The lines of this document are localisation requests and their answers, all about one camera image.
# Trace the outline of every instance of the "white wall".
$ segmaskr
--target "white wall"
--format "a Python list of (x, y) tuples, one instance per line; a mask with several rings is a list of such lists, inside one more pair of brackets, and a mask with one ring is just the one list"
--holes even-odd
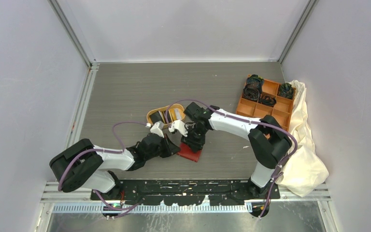
[(283, 69), (308, 87), (316, 152), (344, 230), (371, 231), (371, 1), (319, 1)]
[(0, 0), (0, 232), (32, 231), (86, 72), (46, 0)]
[(97, 61), (267, 61), (279, 58), (308, 0), (59, 2)]

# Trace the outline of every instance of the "white cloth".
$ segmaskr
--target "white cloth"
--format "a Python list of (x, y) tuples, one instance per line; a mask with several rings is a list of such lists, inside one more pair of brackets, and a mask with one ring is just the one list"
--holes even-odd
[(298, 150), (282, 168), (281, 171), (284, 174), (275, 183), (285, 186), (293, 193), (303, 197), (322, 184), (328, 177), (329, 172), (315, 154), (315, 144), (307, 123), (308, 110), (305, 102), (305, 84), (296, 80), (290, 82), (290, 84), (296, 88), (296, 96), (289, 133), (297, 139)]

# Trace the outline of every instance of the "orange compartment tray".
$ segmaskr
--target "orange compartment tray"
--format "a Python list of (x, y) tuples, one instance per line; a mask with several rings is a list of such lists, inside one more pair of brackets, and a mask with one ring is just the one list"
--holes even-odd
[(263, 118), (265, 115), (273, 116), (279, 125), (285, 130), (288, 131), (289, 123), (291, 120), (292, 106), (294, 104), (294, 98), (288, 99), (283, 98), (278, 95), (278, 89), (280, 84), (274, 81), (264, 79), (264, 84), (262, 85), (262, 94), (269, 95), (276, 99), (276, 104), (274, 107), (263, 105), (257, 101), (251, 101), (243, 98), (243, 94), (240, 96), (238, 101), (236, 114), (245, 116), (245, 117), (259, 117)]

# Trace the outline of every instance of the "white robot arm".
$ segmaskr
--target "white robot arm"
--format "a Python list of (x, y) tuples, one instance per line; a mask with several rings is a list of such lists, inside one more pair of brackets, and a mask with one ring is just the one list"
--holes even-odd
[[(186, 127), (182, 121), (177, 120), (171, 123), (169, 131), (179, 131), (183, 135), (181, 142), (188, 145), (194, 152), (203, 148), (205, 134), (210, 130), (226, 131), (248, 140), (258, 160), (249, 182), (253, 185), (254, 196), (264, 192), (277, 163), (292, 145), (290, 139), (279, 131), (252, 123), (261, 121), (280, 127), (271, 116), (263, 119), (248, 118), (237, 116), (215, 106), (212, 108), (215, 112), (203, 109), (192, 102), (185, 109), (185, 114), (193, 121), (193, 125)], [(60, 180), (73, 158), (82, 151), (95, 149), (80, 157), (73, 164), (64, 178), (61, 189), (64, 192), (71, 192), (84, 187), (107, 193), (119, 185), (117, 177), (108, 170), (137, 170), (151, 158), (157, 156), (166, 158), (180, 151), (180, 148), (163, 133), (162, 126), (162, 122), (155, 123), (142, 141), (125, 150), (98, 147), (90, 140), (83, 139), (54, 157), (50, 162), (50, 167), (56, 178)]]

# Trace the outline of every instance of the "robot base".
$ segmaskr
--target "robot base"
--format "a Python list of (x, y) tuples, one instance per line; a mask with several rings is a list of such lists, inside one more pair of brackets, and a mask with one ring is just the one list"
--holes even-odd
[[(136, 204), (142, 200), (144, 205), (165, 205), (173, 203), (179, 206), (199, 205), (206, 197), (211, 206), (243, 205), (244, 200), (265, 199), (268, 191), (257, 197), (250, 192), (247, 180), (121, 180), (120, 189), (124, 190), (126, 204)], [(92, 193), (92, 200), (99, 200)], [(280, 199), (279, 189), (274, 185), (271, 189), (271, 199)]]

